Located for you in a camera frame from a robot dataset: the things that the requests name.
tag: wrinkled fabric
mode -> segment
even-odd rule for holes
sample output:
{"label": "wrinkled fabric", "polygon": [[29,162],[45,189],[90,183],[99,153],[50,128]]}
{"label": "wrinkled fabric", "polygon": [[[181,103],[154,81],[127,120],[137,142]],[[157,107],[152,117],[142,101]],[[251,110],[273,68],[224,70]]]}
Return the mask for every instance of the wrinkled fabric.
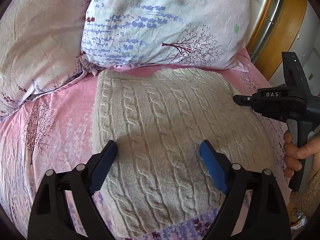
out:
{"label": "wrinkled fabric", "polygon": [[0,20],[0,118],[26,99],[84,77],[79,60],[90,0],[13,0]]}
{"label": "wrinkled fabric", "polygon": [[92,0],[82,59],[105,68],[177,64],[236,66],[249,0]]}
{"label": "wrinkled fabric", "polygon": [[[237,59],[249,73],[232,69],[217,72],[240,93],[249,95],[260,87],[270,86],[250,62],[245,49],[237,54]],[[149,66],[118,71],[138,77],[148,77],[161,68],[164,67]],[[24,236],[27,235],[36,190],[45,172],[48,169],[54,169],[56,172],[70,171],[77,164],[86,163],[92,154],[96,153],[92,145],[92,112],[97,79],[90,74],[69,88],[44,95],[34,102],[25,102],[19,111],[0,125],[0,202]],[[277,182],[284,199],[288,201],[290,193],[287,187],[288,181],[281,173],[285,168],[282,136],[287,127],[278,121],[260,115],[258,117],[264,124],[276,155],[276,170],[280,172],[275,173],[275,176],[279,178]],[[67,198],[75,227],[78,232],[84,234],[72,196],[67,194]],[[111,210],[100,192],[95,193],[94,202],[103,220],[112,230]],[[153,235],[158,236],[158,234],[163,240],[187,240],[187,237],[201,239],[205,233],[205,224],[212,224],[217,212],[217,209],[212,210],[193,220],[151,232],[137,239],[154,240]]]}

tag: pillow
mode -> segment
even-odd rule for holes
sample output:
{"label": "pillow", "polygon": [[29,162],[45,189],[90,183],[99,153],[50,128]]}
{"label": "pillow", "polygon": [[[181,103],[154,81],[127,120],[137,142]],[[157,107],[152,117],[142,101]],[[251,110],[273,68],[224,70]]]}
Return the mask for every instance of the pillow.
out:
{"label": "pillow", "polygon": [[0,117],[83,73],[79,55],[90,1],[11,2],[0,21]]}
{"label": "pillow", "polygon": [[249,0],[92,0],[82,59],[107,68],[231,68],[249,16]]}

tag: blue gripper pad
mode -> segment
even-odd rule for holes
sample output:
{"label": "blue gripper pad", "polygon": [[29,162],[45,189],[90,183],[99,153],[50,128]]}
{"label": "blue gripper pad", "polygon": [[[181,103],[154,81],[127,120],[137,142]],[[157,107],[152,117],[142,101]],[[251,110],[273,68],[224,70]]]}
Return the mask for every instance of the blue gripper pad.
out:
{"label": "blue gripper pad", "polygon": [[91,174],[91,186],[88,189],[90,195],[93,195],[94,192],[101,189],[111,165],[117,156],[117,151],[118,147],[114,141],[109,141],[102,150],[102,157]]}
{"label": "blue gripper pad", "polygon": [[227,174],[223,170],[217,158],[215,157],[215,155],[221,154],[221,153],[217,153],[213,149],[213,147],[211,149],[208,143],[209,142],[207,142],[207,140],[201,143],[200,145],[201,157],[203,158],[204,163],[207,166],[207,169],[210,173],[211,178],[213,179],[213,182],[216,188],[221,190],[224,194],[227,194],[228,192]]}

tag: lavender print pillowcase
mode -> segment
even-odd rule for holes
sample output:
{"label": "lavender print pillowcase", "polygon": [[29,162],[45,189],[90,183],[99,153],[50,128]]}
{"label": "lavender print pillowcase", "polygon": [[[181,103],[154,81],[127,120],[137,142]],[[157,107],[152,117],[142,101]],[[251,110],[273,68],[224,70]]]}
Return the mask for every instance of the lavender print pillowcase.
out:
{"label": "lavender print pillowcase", "polygon": [[106,68],[231,68],[249,16],[249,0],[92,0],[82,60]]}

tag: white wall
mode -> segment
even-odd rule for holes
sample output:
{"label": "white wall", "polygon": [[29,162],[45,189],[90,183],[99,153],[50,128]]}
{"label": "white wall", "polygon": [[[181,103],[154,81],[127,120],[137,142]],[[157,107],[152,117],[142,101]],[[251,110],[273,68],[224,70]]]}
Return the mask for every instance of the white wall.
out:
{"label": "white wall", "polygon": [[[311,53],[311,56],[304,65],[303,70],[307,77],[311,94],[317,96],[320,93],[320,58],[316,52],[313,51]],[[308,77],[311,73],[313,74],[313,78],[309,80]]]}
{"label": "white wall", "polygon": [[[319,24],[320,20],[316,15],[315,11],[313,10],[312,6],[307,4],[307,9],[305,13],[305,17],[303,19],[302,25],[299,30],[299,34],[296,37],[294,43],[292,44],[289,51],[295,52],[298,56],[298,59],[302,66],[304,66],[309,59],[314,46],[319,42],[319,51],[320,51],[320,34],[319,34]],[[279,86],[284,84],[284,77],[283,77],[283,65],[282,63],[273,74],[269,83],[273,86]]]}
{"label": "white wall", "polygon": [[248,44],[254,29],[256,25],[258,24],[258,21],[260,19],[260,15],[263,11],[264,5],[267,0],[250,0],[250,9],[251,9],[251,15],[250,15],[250,21],[248,30],[246,33],[246,44]]}
{"label": "white wall", "polygon": [[316,37],[315,49],[320,53],[320,28]]}

